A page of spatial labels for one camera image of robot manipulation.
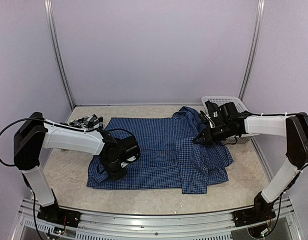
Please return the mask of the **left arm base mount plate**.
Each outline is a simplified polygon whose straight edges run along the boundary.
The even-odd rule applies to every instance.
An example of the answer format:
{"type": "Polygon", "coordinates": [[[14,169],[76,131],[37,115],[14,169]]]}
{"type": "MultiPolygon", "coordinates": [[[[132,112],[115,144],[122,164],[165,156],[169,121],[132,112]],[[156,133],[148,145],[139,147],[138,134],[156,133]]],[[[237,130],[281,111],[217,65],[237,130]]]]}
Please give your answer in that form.
{"type": "Polygon", "coordinates": [[[80,222],[81,213],[79,211],[50,207],[40,208],[37,217],[50,223],[77,228],[80,222]]]}

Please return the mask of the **blue checked long sleeve shirt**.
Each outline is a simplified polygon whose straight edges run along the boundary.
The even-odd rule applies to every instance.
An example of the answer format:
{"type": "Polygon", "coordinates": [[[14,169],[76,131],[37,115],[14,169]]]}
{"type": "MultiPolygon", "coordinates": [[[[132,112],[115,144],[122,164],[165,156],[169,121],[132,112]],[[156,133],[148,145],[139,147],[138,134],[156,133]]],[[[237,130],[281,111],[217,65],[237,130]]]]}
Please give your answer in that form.
{"type": "Polygon", "coordinates": [[[197,110],[181,107],[167,118],[113,117],[106,126],[112,135],[134,134],[140,158],[126,167],[127,174],[112,180],[95,156],[89,164],[87,186],[100,190],[181,189],[183,194],[206,194],[207,187],[229,180],[233,163],[222,144],[204,146],[192,140],[205,128],[197,110]]]}

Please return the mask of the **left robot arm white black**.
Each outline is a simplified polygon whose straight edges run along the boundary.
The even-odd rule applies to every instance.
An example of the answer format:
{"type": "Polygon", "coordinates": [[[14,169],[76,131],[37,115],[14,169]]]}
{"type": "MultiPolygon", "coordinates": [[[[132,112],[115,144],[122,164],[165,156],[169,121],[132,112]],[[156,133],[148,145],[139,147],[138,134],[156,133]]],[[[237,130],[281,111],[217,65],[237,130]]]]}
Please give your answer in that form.
{"type": "Polygon", "coordinates": [[[100,157],[101,165],[112,180],[126,175],[126,167],[140,158],[140,147],[134,135],[119,139],[97,127],[81,129],[43,118],[34,112],[14,135],[14,164],[40,204],[40,212],[53,222],[64,217],[62,208],[40,167],[42,149],[63,149],[100,157]]]}

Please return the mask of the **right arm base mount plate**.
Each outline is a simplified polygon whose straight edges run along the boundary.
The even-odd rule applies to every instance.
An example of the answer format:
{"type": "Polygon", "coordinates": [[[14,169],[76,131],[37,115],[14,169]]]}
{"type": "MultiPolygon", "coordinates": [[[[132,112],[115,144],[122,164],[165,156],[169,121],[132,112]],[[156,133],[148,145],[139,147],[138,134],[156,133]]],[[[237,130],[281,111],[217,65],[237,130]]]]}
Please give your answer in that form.
{"type": "Polygon", "coordinates": [[[273,209],[270,210],[255,210],[254,207],[236,210],[233,212],[235,227],[243,227],[267,221],[270,218],[274,219],[276,213],[273,209]]]}

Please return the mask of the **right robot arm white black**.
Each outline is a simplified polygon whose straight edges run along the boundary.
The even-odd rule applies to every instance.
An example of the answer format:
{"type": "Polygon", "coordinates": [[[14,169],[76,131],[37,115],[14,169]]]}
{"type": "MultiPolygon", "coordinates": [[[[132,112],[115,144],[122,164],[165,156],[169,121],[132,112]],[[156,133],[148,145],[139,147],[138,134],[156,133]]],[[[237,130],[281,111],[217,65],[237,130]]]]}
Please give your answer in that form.
{"type": "Polygon", "coordinates": [[[218,105],[210,100],[205,103],[206,112],[199,117],[204,128],[193,139],[198,145],[220,144],[229,137],[254,135],[264,140],[279,141],[284,154],[282,165],[277,169],[267,186],[254,198],[249,217],[260,222],[308,167],[308,114],[299,113],[251,113],[239,111],[234,102],[218,105]]]}

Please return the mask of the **white plastic laundry basket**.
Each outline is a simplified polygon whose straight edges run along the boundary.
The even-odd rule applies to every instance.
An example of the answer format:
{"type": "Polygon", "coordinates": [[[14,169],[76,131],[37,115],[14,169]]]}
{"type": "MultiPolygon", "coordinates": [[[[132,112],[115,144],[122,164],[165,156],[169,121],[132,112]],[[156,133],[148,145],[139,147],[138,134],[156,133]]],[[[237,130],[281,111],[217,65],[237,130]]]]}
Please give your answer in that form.
{"type": "Polygon", "coordinates": [[[242,101],[233,96],[203,96],[201,97],[204,111],[206,114],[206,101],[216,103],[224,117],[225,123],[216,125],[215,128],[210,129],[213,137],[221,145],[235,145],[247,143],[252,137],[257,136],[256,133],[247,133],[244,128],[243,117],[247,116],[247,108],[242,101]]]}

